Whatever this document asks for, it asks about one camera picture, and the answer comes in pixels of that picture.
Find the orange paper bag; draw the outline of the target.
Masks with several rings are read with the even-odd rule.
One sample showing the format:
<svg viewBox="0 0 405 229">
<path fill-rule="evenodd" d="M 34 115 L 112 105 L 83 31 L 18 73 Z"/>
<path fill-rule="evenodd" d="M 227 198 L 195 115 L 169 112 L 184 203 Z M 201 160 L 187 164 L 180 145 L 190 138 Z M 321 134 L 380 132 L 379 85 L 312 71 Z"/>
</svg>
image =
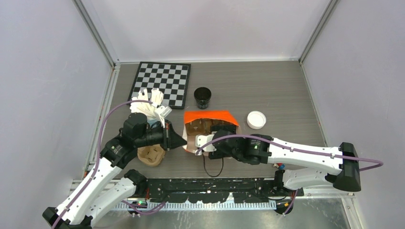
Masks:
<svg viewBox="0 0 405 229">
<path fill-rule="evenodd" d="M 184 125 L 182 137 L 187 141 L 183 146 L 184 150 L 196 156 L 202 156 L 203 168 L 206 174 L 215 178 L 220 176 L 222 170 L 217 175 L 208 173 L 205 165 L 205 159 L 221 159 L 227 157 L 225 153 L 215 149 L 212 144 L 204 146 L 204 144 L 214 139 L 214 134 L 220 130 L 229 132 L 230 134 L 241 134 L 241 127 L 237 120 L 226 110 L 214 111 L 186 111 L 184 113 Z"/>
</svg>

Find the white cup lid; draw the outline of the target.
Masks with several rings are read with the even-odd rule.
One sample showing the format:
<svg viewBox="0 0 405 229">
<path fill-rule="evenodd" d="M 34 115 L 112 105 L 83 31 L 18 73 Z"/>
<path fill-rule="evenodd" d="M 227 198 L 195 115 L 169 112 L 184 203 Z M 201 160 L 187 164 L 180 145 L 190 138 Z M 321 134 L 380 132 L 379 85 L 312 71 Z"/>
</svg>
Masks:
<svg viewBox="0 0 405 229">
<path fill-rule="evenodd" d="M 260 111 L 251 111 L 246 118 L 248 126 L 252 129 L 261 129 L 266 124 L 266 117 Z"/>
</svg>

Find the black paper cup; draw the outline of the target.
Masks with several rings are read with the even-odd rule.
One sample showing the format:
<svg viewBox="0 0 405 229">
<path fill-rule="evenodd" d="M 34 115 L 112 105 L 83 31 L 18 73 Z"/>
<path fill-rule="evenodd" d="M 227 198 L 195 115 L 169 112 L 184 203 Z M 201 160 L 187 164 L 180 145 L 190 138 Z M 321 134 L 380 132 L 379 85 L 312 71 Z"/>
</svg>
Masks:
<svg viewBox="0 0 405 229">
<path fill-rule="evenodd" d="M 212 97 L 212 92 L 206 87 L 199 87 L 194 91 L 194 99 L 199 109 L 206 109 L 209 106 L 209 101 Z"/>
</svg>

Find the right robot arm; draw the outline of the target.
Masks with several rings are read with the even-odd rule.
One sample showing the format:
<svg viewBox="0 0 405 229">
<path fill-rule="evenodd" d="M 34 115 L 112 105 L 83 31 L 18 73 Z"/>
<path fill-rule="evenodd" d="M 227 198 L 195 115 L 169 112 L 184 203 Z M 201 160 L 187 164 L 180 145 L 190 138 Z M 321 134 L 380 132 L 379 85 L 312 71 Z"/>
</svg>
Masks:
<svg viewBox="0 0 405 229">
<path fill-rule="evenodd" d="M 201 144 L 205 152 L 250 164 L 291 164 L 298 170 L 283 169 L 275 173 L 273 191 L 284 196 L 302 187 L 332 184 L 347 192 L 361 191 L 357 152 L 352 143 L 337 147 L 318 147 L 286 142 L 268 135 L 236 135 L 220 129 L 208 135 Z"/>
</svg>

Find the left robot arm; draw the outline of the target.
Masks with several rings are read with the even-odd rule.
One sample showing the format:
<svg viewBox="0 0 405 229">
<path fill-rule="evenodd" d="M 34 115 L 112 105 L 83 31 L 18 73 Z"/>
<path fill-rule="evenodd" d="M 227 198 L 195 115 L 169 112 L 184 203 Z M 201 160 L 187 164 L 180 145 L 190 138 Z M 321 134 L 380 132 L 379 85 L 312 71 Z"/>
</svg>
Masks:
<svg viewBox="0 0 405 229">
<path fill-rule="evenodd" d="M 147 178 L 134 169 L 129 170 L 113 188 L 102 193 L 106 185 L 137 157 L 139 148 L 160 145 L 169 151 L 186 144 L 170 121 L 164 120 L 163 124 L 150 127 L 144 114 L 130 114 L 119 134 L 105 144 L 91 172 L 62 204 L 48 207 L 43 218 L 53 229 L 92 228 L 119 202 L 146 193 Z"/>
</svg>

